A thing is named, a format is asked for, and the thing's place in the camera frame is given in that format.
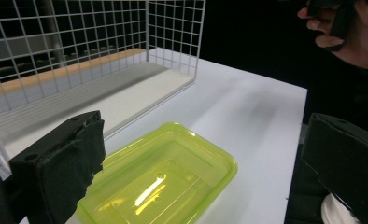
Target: metal wire rack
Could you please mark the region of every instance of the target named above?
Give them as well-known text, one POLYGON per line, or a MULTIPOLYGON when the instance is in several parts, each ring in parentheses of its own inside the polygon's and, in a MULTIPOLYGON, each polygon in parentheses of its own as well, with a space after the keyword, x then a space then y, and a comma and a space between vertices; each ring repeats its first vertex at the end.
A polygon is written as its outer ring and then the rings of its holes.
POLYGON ((204 12, 205 0, 0 0, 0 167, 57 116, 166 71, 186 77, 166 95, 191 84, 204 12))

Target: wire mesh basket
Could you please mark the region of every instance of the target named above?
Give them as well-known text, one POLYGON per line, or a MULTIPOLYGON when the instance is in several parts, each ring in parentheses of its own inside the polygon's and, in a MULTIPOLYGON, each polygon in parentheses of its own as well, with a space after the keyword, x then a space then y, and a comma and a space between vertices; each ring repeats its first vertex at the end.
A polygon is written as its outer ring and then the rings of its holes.
POLYGON ((205 0, 0 0, 1 170, 55 122, 97 109, 109 135, 190 85, 204 12, 205 0))

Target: translucent plastic container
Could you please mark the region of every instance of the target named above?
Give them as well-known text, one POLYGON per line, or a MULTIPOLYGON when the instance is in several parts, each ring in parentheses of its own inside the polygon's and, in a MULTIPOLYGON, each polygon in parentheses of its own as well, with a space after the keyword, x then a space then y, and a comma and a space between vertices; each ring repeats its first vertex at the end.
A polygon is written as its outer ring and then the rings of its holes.
POLYGON ((82 223, 192 223, 236 172, 227 152, 165 123, 105 159, 76 214, 82 223))

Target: white wire grid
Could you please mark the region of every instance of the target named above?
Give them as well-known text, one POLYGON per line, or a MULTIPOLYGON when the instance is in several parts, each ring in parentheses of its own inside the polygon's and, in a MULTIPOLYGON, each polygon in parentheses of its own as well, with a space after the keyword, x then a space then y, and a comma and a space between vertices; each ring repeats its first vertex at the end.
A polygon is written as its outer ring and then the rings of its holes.
POLYGON ((0 0, 0 114, 139 63, 195 76, 204 12, 205 0, 0 0))

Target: yellow plastic container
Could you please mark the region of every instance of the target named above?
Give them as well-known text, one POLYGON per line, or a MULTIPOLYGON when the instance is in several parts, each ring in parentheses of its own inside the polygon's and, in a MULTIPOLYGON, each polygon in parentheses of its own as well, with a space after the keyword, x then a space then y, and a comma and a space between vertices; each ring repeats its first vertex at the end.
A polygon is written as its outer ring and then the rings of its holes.
POLYGON ((174 122, 103 165, 78 202, 82 223, 192 223, 237 172, 231 155, 174 122))

